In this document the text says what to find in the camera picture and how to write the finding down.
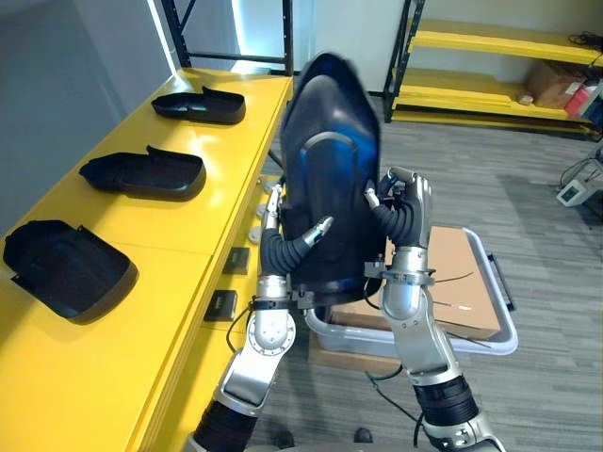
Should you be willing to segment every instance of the white device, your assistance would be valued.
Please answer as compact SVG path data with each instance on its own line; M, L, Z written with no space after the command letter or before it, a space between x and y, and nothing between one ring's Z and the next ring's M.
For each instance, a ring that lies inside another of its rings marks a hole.
M572 179L557 195L557 200L565 207L574 207L588 200L596 188L583 179Z

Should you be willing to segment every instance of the black metal frame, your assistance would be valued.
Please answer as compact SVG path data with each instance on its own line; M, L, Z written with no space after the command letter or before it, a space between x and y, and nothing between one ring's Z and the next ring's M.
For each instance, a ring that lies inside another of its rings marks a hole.
M385 122L392 121L392 114L394 113L394 101L399 94L399 89L402 86L402 81L404 79L404 75L406 74L406 67L408 66L408 60L411 56L410 45L416 35L418 25L421 22L425 1L426 0L404 0L404 5L402 6L402 14L398 24L398 33L396 35L396 40L394 41L392 56L389 60L385 84L383 85L383 115L385 117ZM406 30L408 28L408 17L410 15L411 3L415 3L415 12L413 14L413 20L411 21L411 26L408 30L407 36ZM395 77L393 74L394 68L396 68Z
M276 63L285 65L285 75L293 75L293 22L292 16L292 0L283 0L283 45L285 48L284 56L259 56L259 55L237 55L237 54L222 54L216 52L190 52L187 49L187 42L185 41L184 31L187 25L190 12L195 6L196 0L189 0L187 9L182 21L178 18L178 11L174 0L161 0L161 5L168 21L168 27L170 28L171 38L174 46L176 47L176 54L180 61L180 66L183 68L190 68L191 57L199 58L215 58L215 59L230 59L230 60L245 60L245 61L258 61L261 63Z

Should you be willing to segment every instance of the small black label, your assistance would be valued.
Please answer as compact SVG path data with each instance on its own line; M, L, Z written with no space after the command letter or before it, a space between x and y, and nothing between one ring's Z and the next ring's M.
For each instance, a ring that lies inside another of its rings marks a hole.
M219 322L235 318L236 291L216 290L209 301L204 320L207 322Z
M231 248L222 273L246 275L249 267L249 248Z

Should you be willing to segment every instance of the gray wall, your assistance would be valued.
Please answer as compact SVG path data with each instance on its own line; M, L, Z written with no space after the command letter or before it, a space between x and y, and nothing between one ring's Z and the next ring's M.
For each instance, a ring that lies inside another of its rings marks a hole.
M0 234L170 75L144 1L12 3L0 9Z

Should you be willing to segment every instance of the cardboard box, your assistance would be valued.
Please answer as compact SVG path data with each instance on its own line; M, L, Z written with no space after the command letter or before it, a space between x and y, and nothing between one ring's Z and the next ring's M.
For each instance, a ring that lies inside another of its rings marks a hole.
M564 108L585 79L579 65L541 60L530 73L526 89L537 106Z
M388 242L385 262L391 264L394 247ZM465 278L449 282L437 282L430 287L433 298L433 315L444 330L457 336L484 340L500 331L497 313L483 282L473 250L462 229L432 227L428 265L435 268L437 281ZM369 300L381 305L381 289ZM389 330L389 324L381 311L363 300L334 306L331 322L376 330Z

